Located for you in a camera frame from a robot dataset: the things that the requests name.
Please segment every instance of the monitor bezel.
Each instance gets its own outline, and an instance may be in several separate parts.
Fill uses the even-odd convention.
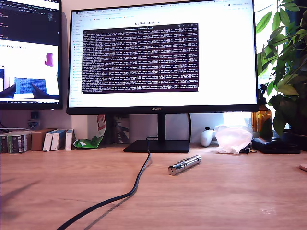
[[[69,42],[69,75],[68,75],[68,94],[66,113],[69,115],[96,115],[96,114],[177,114],[177,113],[219,113],[219,112],[256,112],[259,110],[259,91],[258,88],[258,69],[257,69],[257,50],[256,50],[256,20],[254,0],[252,1],[253,22],[254,22],[254,49],[255,49],[255,76],[256,76],[256,104],[232,104],[232,105],[185,105],[185,106],[142,106],[142,107],[69,107],[70,100],[70,80],[71,80],[71,30],[72,30],[72,15],[74,12],[108,10],[130,7],[144,7],[154,5],[167,5],[177,3],[202,2],[214,0],[188,0],[188,1],[172,1],[152,4],[125,5],[115,7],[91,8],[71,11],[70,22],[70,42]]]
[[[63,58],[62,58],[62,0],[57,1],[59,3],[59,25],[60,25],[60,37],[61,41],[59,43],[59,70],[58,70],[58,84],[59,84],[59,103],[40,103],[40,102],[22,102],[22,103],[2,103],[0,101],[0,109],[7,110],[48,110],[48,109],[63,109],[63,89],[62,89],[62,79],[63,79]]]

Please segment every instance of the white plastic bag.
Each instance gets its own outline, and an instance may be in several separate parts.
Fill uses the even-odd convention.
[[[219,153],[239,154],[252,140],[253,135],[247,126],[226,126],[215,127],[215,137],[219,143],[216,151]]]

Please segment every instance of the monitor stand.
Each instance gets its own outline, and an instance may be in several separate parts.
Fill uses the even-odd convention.
[[[165,139],[165,114],[158,114],[158,140],[149,141],[150,152],[188,153],[188,140]],[[124,152],[147,152],[147,140],[137,140],[126,147]]]

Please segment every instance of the terminal window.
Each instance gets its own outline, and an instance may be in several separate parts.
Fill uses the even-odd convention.
[[[198,24],[83,32],[82,94],[199,90]]]

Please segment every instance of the monitor screen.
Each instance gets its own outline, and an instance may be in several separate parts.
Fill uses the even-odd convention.
[[[60,0],[0,1],[0,108],[62,108]]]
[[[69,114],[257,108],[253,0],[71,12]]]

